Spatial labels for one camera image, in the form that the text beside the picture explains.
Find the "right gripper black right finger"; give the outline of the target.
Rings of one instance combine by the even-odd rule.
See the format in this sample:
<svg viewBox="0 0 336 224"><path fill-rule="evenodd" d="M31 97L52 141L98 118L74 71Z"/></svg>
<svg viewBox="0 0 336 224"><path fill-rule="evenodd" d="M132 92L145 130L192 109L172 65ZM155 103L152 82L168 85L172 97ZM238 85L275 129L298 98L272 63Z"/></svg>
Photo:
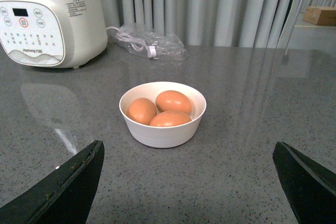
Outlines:
<svg viewBox="0 0 336 224"><path fill-rule="evenodd" d="M285 142L272 158L297 222L335 223L335 173Z"/></svg>

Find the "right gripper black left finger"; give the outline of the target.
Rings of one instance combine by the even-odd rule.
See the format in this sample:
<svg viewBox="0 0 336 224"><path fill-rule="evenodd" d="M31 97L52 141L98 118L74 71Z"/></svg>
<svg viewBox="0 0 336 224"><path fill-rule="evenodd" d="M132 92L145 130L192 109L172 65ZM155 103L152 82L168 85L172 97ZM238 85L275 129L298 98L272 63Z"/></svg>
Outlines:
<svg viewBox="0 0 336 224"><path fill-rule="evenodd" d="M36 185L1 207L1 223L86 223L104 161L94 141Z"/></svg>

